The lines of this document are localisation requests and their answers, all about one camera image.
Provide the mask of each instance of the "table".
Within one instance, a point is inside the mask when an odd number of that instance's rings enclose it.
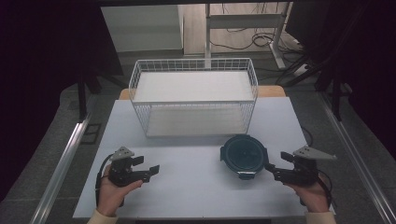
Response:
[[[248,134],[268,149],[271,163],[291,169],[280,151],[292,152],[306,144],[290,99],[282,88],[260,87]],[[118,147],[130,148],[145,163],[136,170],[160,164],[160,173],[142,189],[125,198],[119,217],[132,219],[229,219],[302,216],[305,208],[295,193],[263,170],[243,181],[219,160],[219,148],[230,138],[147,138],[128,99],[120,95],[81,193],[74,217],[90,217],[95,207],[94,179],[104,158]]]

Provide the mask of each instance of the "black round device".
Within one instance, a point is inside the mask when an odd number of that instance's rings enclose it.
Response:
[[[267,149],[260,141],[247,134],[229,139],[220,149],[220,160],[239,175],[240,179],[254,178],[268,163]]]

